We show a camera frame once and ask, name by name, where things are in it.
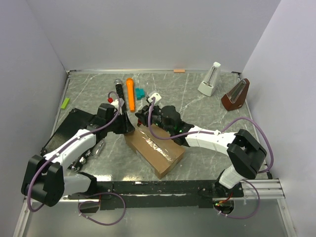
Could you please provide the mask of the brown cardboard express box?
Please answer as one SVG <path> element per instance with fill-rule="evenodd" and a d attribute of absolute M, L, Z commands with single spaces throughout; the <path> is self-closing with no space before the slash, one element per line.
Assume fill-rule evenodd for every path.
<path fill-rule="evenodd" d="M 154 137 L 144 125 L 124 136 L 126 144 L 144 161 L 158 179 L 162 179 L 184 157 L 186 149 L 173 140 Z"/>

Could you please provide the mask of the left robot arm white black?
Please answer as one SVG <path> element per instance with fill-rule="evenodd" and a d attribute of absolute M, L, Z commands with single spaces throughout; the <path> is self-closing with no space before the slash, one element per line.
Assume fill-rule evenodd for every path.
<path fill-rule="evenodd" d="M 80 159 L 109 132 L 128 134 L 134 130 L 125 104 L 118 101 L 102 103 L 95 115 L 72 109 L 41 154 L 31 157 L 27 164 L 21 192 L 27 197 L 28 207 L 33 199 L 52 207 L 65 195 L 96 196 L 97 179 L 80 171 Z"/>

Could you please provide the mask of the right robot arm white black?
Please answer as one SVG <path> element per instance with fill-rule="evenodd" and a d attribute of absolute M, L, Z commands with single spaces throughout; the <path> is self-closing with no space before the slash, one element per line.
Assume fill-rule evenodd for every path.
<path fill-rule="evenodd" d="M 172 140 L 179 146 L 200 147 L 220 152 L 231 161 L 215 183 L 216 193 L 226 197 L 244 179 L 255 179 L 267 156 L 264 147 L 245 129 L 238 132 L 207 130 L 184 122 L 174 106 L 153 104 L 135 113 L 138 125 L 146 126 L 160 140 Z"/>

